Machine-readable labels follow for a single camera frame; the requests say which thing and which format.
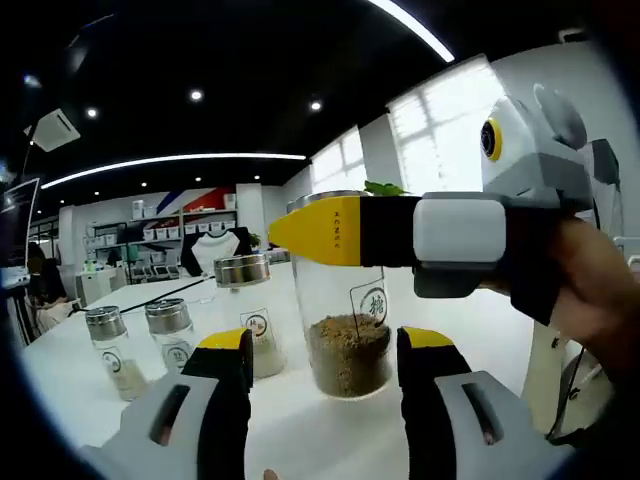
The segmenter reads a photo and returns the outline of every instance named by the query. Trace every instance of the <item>large glass jar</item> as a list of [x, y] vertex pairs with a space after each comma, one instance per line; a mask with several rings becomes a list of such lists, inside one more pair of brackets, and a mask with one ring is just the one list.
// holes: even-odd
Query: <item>large glass jar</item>
[[[346, 190], [307, 195], [291, 202], [287, 212], [323, 198], [364, 195]], [[291, 257], [318, 388], [340, 399], [357, 399], [380, 390], [392, 374], [382, 268], [328, 266]]]

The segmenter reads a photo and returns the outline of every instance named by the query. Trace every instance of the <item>jar label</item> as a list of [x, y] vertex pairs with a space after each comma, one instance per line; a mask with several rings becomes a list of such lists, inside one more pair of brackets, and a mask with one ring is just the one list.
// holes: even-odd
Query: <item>jar label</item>
[[162, 345], [162, 358], [167, 368], [174, 367], [181, 372], [184, 365], [193, 353], [191, 345], [187, 342], [176, 342]]
[[376, 327], [384, 323], [387, 318], [387, 295], [382, 287], [373, 287], [365, 293], [360, 301], [360, 313], [374, 317]]
[[146, 385], [135, 360], [123, 360], [117, 347], [98, 349], [102, 365], [124, 396], [139, 396]]
[[273, 331], [269, 323], [269, 312], [266, 308], [240, 314], [240, 325], [251, 330], [254, 349], [264, 350], [275, 347]]

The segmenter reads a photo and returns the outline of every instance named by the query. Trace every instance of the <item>small glass jar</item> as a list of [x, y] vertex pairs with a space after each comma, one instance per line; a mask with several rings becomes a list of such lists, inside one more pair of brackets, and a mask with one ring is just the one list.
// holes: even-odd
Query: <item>small glass jar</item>
[[197, 345], [187, 304], [181, 298], [166, 298], [145, 305], [144, 313], [167, 370], [182, 372]]
[[129, 334], [115, 306], [89, 310], [85, 319], [93, 346], [122, 400], [131, 401], [147, 389], [147, 381], [133, 356]]
[[253, 376], [265, 378], [284, 368], [285, 355], [274, 330], [269, 261], [264, 253], [213, 262], [226, 328], [246, 327], [253, 338]]

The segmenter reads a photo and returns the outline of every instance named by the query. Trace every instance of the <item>white table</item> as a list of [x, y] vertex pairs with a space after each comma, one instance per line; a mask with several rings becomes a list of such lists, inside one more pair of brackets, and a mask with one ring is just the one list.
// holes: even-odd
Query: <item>white table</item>
[[[91, 307], [126, 308], [193, 281], [123, 287]], [[496, 308], [504, 307], [505, 301], [508, 305], [508, 300], [474, 294], [465, 301], [430, 303], [414, 298], [410, 275], [399, 271], [392, 271], [388, 284], [392, 327], [411, 324], [443, 331], [472, 368], [489, 370], [520, 393], [531, 336], [521, 332], [518, 318], [496, 320]], [[262, 478], [265, 468], [274, 469], [283, 480], [406, 478], [408, 449], [396, 378], [386, 390], [359, 402], [324, 397], [313, 385], [307, 362], [291, 264], [272, 266], [271, 285], [281, 299], [273, 318], [288, 363], [278, 375], [257, 381], [251, 391], [247, 478]], [[188, 302], [202, 337], [226, 328], [215, 295], [215, 281], [176, 295]], [[471, 311], [468, 319], [466, 310]], [[143, 310], [126, 314], [124, 321], [143, 373], [148, 379], [159, 378], [165, 368]], [[36, 340], [24, 350], [23, 360], [43, 406], [72, 445], [102, 445], [117, 431], [127, 403], [117, 396], [93, 350], [83, 314], [73, 315]]]

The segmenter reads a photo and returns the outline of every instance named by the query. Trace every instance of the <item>brown granules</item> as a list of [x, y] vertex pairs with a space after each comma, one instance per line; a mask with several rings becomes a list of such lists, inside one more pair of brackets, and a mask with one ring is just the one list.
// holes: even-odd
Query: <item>brown granules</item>
[[366, 314], [329, 316], [308, 332], [311, 367], [320, 390], [327, 395], [353, 398], [375, 392], [391, 376], [386, 359], [391, 329], [375, 326]]

